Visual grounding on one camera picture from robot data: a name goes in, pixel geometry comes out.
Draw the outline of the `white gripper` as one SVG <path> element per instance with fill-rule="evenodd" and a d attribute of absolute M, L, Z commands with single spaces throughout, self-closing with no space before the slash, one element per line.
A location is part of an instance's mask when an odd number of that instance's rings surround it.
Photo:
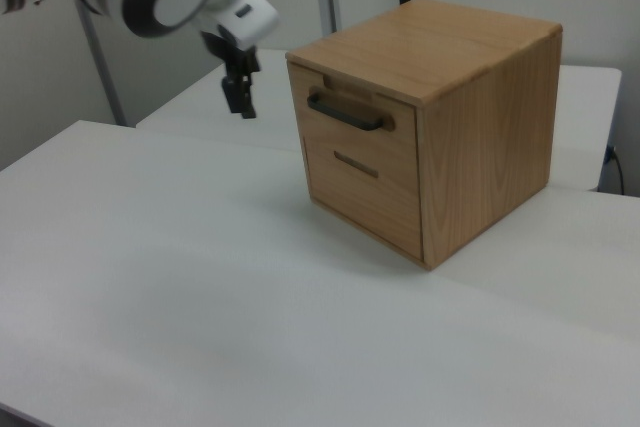
<path fill-rule="evenodd" d="M 221 80 L 229 109 L 242 118 L 257 117 L 251 88 L 252 75 L 261 70 L 255 46 L 269 35 L 279 21 L 278 12 L 267 0 L 232 0 L 227 6 L 214 11 L 214 33 L 202 32 L 208 51 L 223 61 L 226 75 Z M 239 94 L 236 93 L 235 49 L 250 48 L 245 52 L 240 67 Z"/>

